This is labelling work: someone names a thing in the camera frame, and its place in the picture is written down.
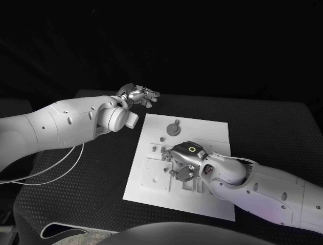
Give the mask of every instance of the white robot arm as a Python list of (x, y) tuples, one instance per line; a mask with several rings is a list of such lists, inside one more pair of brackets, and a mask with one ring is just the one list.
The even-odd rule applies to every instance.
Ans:
[(83, 97), (54, 102), (30, 114), (0, 118), (0, 172), (21, 157), (50, 149), (69, 148), (133, 128), (132, 104), (151, 107), (158, 92), (126, 84), (116, 96)]
[(213, 195), (240, 209), (277, 225), (323, 234), (321, 187), (250, 160), (246, 164), (216, 152), (207, 154), (190, 141), (175, 145), (162, 157), (185, 166), (178, 172), (169, 171), (177, 180), (198, 176)]

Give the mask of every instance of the dark curtain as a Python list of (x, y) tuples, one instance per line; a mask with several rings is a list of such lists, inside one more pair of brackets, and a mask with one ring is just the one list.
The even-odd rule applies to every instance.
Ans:
[(37, 110), (129, 82), (303, 102), (323, 132), (323, 1), (0, 8), (0, 97)]

